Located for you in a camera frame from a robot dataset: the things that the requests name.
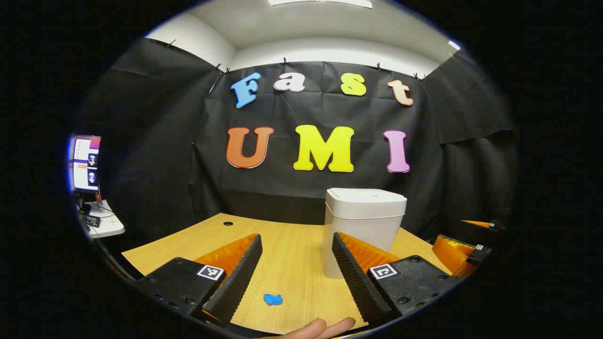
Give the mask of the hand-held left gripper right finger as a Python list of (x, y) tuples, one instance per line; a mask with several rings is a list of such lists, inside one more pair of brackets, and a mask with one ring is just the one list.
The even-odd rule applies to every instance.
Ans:
[(333, 234), (332, 253), (370, 325), (416, 313), (460, 283), (421, 256), (400, 259), (342, 232)]

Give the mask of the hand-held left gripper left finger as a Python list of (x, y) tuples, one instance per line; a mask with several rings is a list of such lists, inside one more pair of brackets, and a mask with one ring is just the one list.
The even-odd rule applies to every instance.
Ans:
[(174, 257), (136, 281), (136, 288), (177, 313), (217, 326), (232, 322), (263, 253), (250, 234), (195, 260)]

